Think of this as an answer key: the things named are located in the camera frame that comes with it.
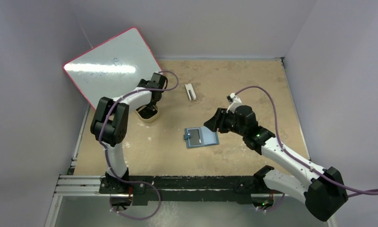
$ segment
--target white wall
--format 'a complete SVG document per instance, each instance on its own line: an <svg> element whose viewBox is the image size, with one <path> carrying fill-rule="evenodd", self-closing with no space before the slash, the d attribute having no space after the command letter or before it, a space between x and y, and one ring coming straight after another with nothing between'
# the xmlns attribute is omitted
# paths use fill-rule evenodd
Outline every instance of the white wall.
<svg viewBox="0 0 378 227"><path fill-rule="evenodd" d="M284 62L312 160L378 187L378 0L318 0ZM349 199L337 219L378 226L378 196Z"/></svg>
<svg viewBox="0 0 378 227"><path fill-rule="evenodd" d="M288 52L316 0L71 0L92 45L137 26L157 57Z"/></svg>
<svg viewBox="0 0 378 227"><path fill-rule="evenodd" d="M0 227L42 227L84 107L62 65L87 50L65 0L0 0Z"/></svg>

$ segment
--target beige table surface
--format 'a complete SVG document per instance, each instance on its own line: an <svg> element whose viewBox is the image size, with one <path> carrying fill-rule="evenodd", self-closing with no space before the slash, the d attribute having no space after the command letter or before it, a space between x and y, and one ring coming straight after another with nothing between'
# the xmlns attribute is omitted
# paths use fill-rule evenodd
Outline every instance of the beige table surface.
<svg viewBox="0 0 378 227"><path fill-rule="evenodd" d="M284 171L273 161L251 151L241 136L218 134L216 146L187 149L185 128L200 127L218 107L226 108L226 96L248 86L259 85L273 97L279 133L283 142L307 157L301 129L280 61L160 61L164 70L174 71L180 84L164 92L157 103L160 117L144 123L136 114L129 116L128 133L123 141L130 175L253 175L264 165ZM169 86L175 82L171 75ZM184 84L191 83L198 99L188 100ZM274 132L274 115L268 97L255 88L239 97L256 113L260 125ZM90 133L94 110L82 135L74 175L103 175L106 162L102 147Z"/></svg>

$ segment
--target wooden table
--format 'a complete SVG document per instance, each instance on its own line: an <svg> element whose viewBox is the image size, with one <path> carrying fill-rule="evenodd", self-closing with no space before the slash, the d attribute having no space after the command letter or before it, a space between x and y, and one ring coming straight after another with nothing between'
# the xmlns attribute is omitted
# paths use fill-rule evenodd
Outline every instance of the wooden table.
<svg viewBox="0 0 378 227"><path fill-rule="evenodd" d="M132 113L123 141L131 175L253 175L264 165L287 173L273 161L249 150L242 137L218 134L220 144L187 149L185 128L200 127L218 107L227 107L226 96L248 85L259 85L273 97L279 133L285 144L308 158L291 93L280 61L160 61L180 80L177 89L164 92L157 103L160 117L144 123ZM175 82L167 75L169 86ZM188 100L184 84L191 83L197 100ZM274 132L274 115L268 97L258 89L240 95L256 113L260 125ZM74 175L103 175L106 170L102 147L90 133L94 110L90 110L82 135Z"/></svg>

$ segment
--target purple cable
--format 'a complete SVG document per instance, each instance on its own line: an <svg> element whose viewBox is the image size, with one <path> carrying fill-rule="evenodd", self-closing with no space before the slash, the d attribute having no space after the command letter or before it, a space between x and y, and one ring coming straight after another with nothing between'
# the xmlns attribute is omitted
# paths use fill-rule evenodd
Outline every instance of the purple cable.
<svg viewBox="0 0 378 227"><path fill-rule="evenodd" d="M111 163L110 163L110 158L108 157L108 148L107 146L102 142L102 137L103 137L103 133L104 133L104 128L108 122L108 119L110 118L111 114L112 114L112 111L113 109L117 106L117 104L125 99L126 97L132 95L132 94L135 94L135 93L138 93L138 92L142 92L142 91L171 91L171 90L174 90L178 84L179 84L179 80L178 80L178 77L175 73L171 72L171 71L159 71L158 73L164 73L164 72L167 72L167 73L170 73L172 74L177 82L175 84L174 87L172 88L167 88L167 89L156 89L156 88L144 88L144 89L139 89L139 90L135 90L135 91L131 91L131 92L128 92L126 94L124 94L121 98L119 98L117 101L114 102L114 104L111 106L110 110L108 111L106 117L105 117L105 120L104 120L104 123L103 123L103 126L102 126L102 129L100 130L100 134L99 134L99 142L100 144L104 147L104 152L105 152L105 160L107 162L107 166L109 167L110 171L112 172L112 174L115 176L115 178L117 178L119 181L123 182L123 183L129 183L129 184L133 184L133 183L143 183L143 184L146 184L146 185L149 185L150 187L152 187L154 189L154 191L156 192L157 196L158 196L158 206L157 208L155 209L155 211L150 214L149 216L146 216L146 217L143 217L143 218L136 218L136 217L133 217L131 215L127 215L127 214L124 214L124 213L121 213L119 211L117 211L116 209L114 209L112 207L112 204L111 204L111 201L110 201L110 207L111 207L111 210L114 211L115 213L119 214L119 215L122 215L126 218L130 218L132 220L146 220L146 219L149 219L151 218L152 216L154 216L158 210L160 209L161 207L161 195L159 193L159 191L156 189L156 187L154 187L152 184L148 183L148 182L144 182L144 181L125 181L125 180L122 180L120 177L118 177L117 173L114 171L114 169L112 168L111 166Z"/></svg>
<svg viewBox="0 0 378 227"><path fill-rule="evenodd" d="M322 173L320 173L319 171L315 170L314 168L312 168L311 166L309 166L307 163L301 161L300 159L298 159L297 157L293 156L291 153L289 153L285 148L284 148L284 144L281 142L281 139L279 137L279 133L278 133L278 120L277 120L277 113L276 113L276 109L275 109L275 104L274 104L274 101L273 101L273 98L271 97L271 95L262 87L259 87L259 86L248 86L248 87L244 87L242 88L241 90L237 91L235 93L235 95L239 94L240 92L246 90L246 89L249 89L249 88L258 88L262 91L264 91L264 93L268 96L268 98L270 99L271 101L271 104L273 106L273 110L274 110L274 120L275 120L275 133L276 133L276 136L277 136L277 140L278 140L278 143L279 143L279 146L282 148L282 150L285 152L285 154L287 154L289 157L291 157L293 160L297 161L298 163L302 164L303 166L305 166L306 168L310 169L311 171L313 171L314 173L316 173L317 175L321 176L322 178L324 178L325 180L327 180L328 182L338 186L338 187L341 187L341 188L344 188L344 189L347 189L349 191L352 191L352 192L355 192L353 194L350 194L348 197L353 197L353 196L357 196L357 195L378 195L378 188L377 189L370 189L370 190L366 190L366 191L363 191L363 190L358 190L358 189L354 189L354 188L351 188L351 187L348 187L348 186L345 186L341 183L338 183L336 181L333 181L331 179L329 179L327 176L323 175Z"/></svg>

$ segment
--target purple hose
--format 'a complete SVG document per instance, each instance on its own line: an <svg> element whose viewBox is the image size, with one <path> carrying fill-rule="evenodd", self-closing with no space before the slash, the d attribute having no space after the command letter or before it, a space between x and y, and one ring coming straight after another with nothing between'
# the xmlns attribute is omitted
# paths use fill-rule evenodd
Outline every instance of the purple hose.
<svg viewBox="0 0 378 227"><path fill-rule="evenodd" d="M135 91L131 91L131 92L126 93L124 96L122 96L122 97L119 98L117 101L115 101L114 104L111 106L110 110L108 111L108 113L107 113L107 115L106 115L106 117L105 117L105 120L104 120L104 123L103 123L102 129L100 130L100 134L99 134L99 142L100 142L100 144L104 147L105 160L106 160L106 162L107 162L107 166L109 167L110 171L111 171L112 174L115 176L115 178L117 178L119 181L121 181L121 182L123 182L123 183L129 183L129 184L133 184L133 183L142 183L142 184L149 185L150 187L152 187L152 188L155 190L155 192L156 192L156 194L157 194L157 196L158 196L158 205L157 205L157 208L155 209L155 211L154 211L152 214L150 214L149 216L146 216L146 217L143 217L143 218L137 218L137 217L133 217L133 216L131 216L131 215L127 215L127 214L121 213L121 212L117 211L116 209L114 209L114 208L112 207L111 202L110 202L110 207L111 207L111 210L112 210L112 211L114 211L115 213L117 213L117 214L119 214L119 215L121 215L121 216L124 216L124 217L130 218L130 219L132 219L132 220L146 220L146 219L149 219L149 218L151 218L152 216L154 216L154 215L158 212L158 210L160 209L160 207L161 207L161 195L160 195L159 191L156 189L156 187L154 187L152 184L150 184L150 183L148 183L148 182L143 182L143 181L125 181L125 180L122 180L120 177L118 177L117 173L114 171L114 169L113 169L112 166L111 166L110 158L108 157L108 148L107 148L107 146L102 142L102 137L103 137L103 133L104 133L104 128L105 128L105 126L106 126L106 124L107 124L107 122L108 122L108 119L110 118L110 116L111 116L111 114L112 114L113 109L117 106L117 104L118 104L121 100L123 100L124 98L126 98L126 97L128 97L128 96L130 96L130 95L132 95L132 94L135 94L135 93L137 93L137 92L141 92L141 91L171 91L171 90L174 90L174 89L178 86L178 84L179 84L179 80L178 80L177 75L176 75L175 73L171 72L171 71L160 71L160 72L158 72L158 73L164 73L164 72L170 73L170 74L172 74L172 75L176 78L177 82L176 82L176 84L175 84L174 87L172 87L172 88L167 88L167 89L144 88L144 89L139 89L139 90L135 90Z"/></svg>
<svg viewBox="0 0 378 227"><path fill-rule="evenodd" d="M285 152L285 154L287 154L289 157L291 157L293 160L297 161L298 163L304 165L306 168L310 169L311 171L313 171L314 173L318 174L319 176L321 176L322 178L324 178L325 180L327 180L328 182L338 186L338 187L341 187L341 188L344 188L344 189L347 189L349 191L352 191L352 192L355 192L353 194L350 194L349 195L349 198L350 197L353 197L353 196L357 196L357 195L378 195L378 188L377 189L370 189L370 190L366 190L366 191L363 191L363 190L358 190L358 189L354 189L354 188L351 188L351 187L348 187L348 186L345 186L341 183L338 183L336 181L333 181L331 179L329 179L328 177L326 177L325 175L323 175L322 173L320 173L319 171L317 171L316 169L314 168L310 168L310 166L301 161L300 159L298 159L297 157L293 156L291 153L289 153L285 148L284 148L284 144L281 142L281 139L279 137L279 133L278 133L278 120L277 120L277 113L276 113L276 109L275 109L275 104L274 104L274 101L273 101L273 98L271 97L271 95L262 87L259 87L259 86L248 86L248 87L245 87L245 88L242 88L241 90L237 91L235 93L235 95L239 94L240 92L246 90L246 89L249 89L249 88L258 88L262 91L264 91L264 93L268 96L268 98L270 99L271 101L271 104L273 106L273 110L274 110L274 120L275 120L275 133L276 133L276 136L277 136L277 140L278 140L278 143L279 143L279 146L281 146L282 150Z"/></svg>

